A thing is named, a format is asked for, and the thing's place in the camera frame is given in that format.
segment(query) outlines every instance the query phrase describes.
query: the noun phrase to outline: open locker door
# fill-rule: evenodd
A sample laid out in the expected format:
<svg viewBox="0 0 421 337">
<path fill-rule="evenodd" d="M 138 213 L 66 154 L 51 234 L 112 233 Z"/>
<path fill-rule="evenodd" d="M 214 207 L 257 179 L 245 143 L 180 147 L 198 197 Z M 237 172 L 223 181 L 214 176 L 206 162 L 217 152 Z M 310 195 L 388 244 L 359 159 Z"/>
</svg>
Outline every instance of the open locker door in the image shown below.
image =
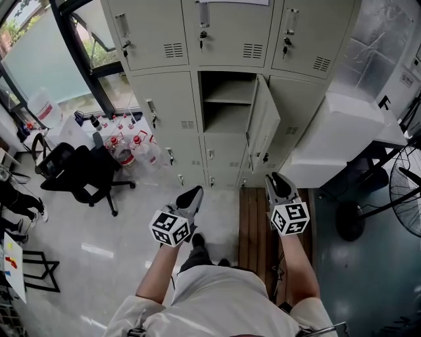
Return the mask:
<svg viewBox="0 0 421 337">
<path fill-rule="evenodd" d="M 281 122 L 280 114 L 264 77 L 257 74 L 251 116 L 247 127 L 247 150 L 253 173 L 262 169 L 266 152 Z"/>
</svg>

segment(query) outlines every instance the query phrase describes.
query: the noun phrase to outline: blue floor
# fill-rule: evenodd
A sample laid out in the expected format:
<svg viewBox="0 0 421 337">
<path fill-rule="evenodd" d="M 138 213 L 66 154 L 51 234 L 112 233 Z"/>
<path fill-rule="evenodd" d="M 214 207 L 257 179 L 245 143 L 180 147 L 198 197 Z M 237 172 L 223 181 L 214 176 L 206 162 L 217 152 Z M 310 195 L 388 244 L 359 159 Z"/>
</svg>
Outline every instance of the blue floor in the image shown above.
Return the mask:
<svg viewBox="0 0 421 337">
<path fill-rule="evenodd" d="M 339 174 L 325 188 L 334 195 L 343 192 L 346 177 Z M 318 199 L 320 194 L 326 197 Z M 394 321 L 401 316 L 414 318 L 421 310 L 421 239 L 409 233 L 393 209 L 388 209 L 366 220 L 358 240 L 346 242 L 335 228 L 339 203 L 320 189 L 314 190 L 314 196 L 316 270 L 332 322 L 347 321 L 351 336 L 364 337 L 383 336 L 380 332 L 385 326 L 400 327 Z M 382 206 L 390 202 L 389 187 L 369 195 L 345 193 L 338 199 Z"/>
</svg>

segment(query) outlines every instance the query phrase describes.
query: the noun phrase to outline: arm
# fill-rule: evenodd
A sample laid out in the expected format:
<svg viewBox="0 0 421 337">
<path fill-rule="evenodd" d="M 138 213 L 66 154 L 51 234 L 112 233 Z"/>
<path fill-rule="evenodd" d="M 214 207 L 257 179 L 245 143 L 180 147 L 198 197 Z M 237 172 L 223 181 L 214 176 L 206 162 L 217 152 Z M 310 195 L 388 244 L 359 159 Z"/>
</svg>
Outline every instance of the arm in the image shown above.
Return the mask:
<svg viewBox="0 0 421 337">
<path fill-rule="evenodd" d="M 320 288 L 309 259 L 297 235 L 281 236 L 287 264 L 288 287 L 294 304 L 306 298 L 319 298 Z"/>
<path fill-rule="evenodd" d="M 176 264 L 180 247 L 181 244 L 175 248 L 167 245 L 162 245 L 159 248 L 151 267 L 147 271 L 139 288 L 137 288 L 137 297 L 151 299 L 154 302 L 162 304 L 168 285 L 170 284 L 172 270 Z"/>
</svg>

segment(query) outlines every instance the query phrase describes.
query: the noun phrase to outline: white t-shirt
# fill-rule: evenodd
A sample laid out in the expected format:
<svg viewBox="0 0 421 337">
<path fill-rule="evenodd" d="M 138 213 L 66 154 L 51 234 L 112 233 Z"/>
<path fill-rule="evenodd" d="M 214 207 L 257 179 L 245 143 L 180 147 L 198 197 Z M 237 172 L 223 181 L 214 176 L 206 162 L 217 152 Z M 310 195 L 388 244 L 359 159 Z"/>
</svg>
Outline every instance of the white t-shirt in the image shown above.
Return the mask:
<svg viewBox="0 0 421 337">
<path fill-rule="evenodd" d="M 149 299 L 126 298 L 103 337 L 126 337 L 140 326 L 150 337 L 295 337 L 299 324 L 314 329 L 332 325 L 317 298 L 299 302 L 289 316 L 268 299 L 264 283 L 253 273 L 203 265 L 178 275 L 168 308 Z"/>
</svg>

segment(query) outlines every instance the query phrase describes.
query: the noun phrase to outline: paper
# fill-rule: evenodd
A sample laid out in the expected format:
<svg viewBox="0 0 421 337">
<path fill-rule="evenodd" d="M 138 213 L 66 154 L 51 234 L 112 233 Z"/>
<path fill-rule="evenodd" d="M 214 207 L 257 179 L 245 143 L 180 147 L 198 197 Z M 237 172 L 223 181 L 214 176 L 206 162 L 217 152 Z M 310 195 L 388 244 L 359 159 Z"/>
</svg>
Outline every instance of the paper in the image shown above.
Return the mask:
<svg viewBox="0 0 421 337">
<path fill-rule="evenodd" d="M 22 248 L 5 232 L 3 265 L 6 280 L 26 303 L 22 254 Z"/>
<path fill-rule="evenodd" d="M 199 0 L 200 3 L 251 3 L 269 6 L 269 0 Z"/>
</svg>

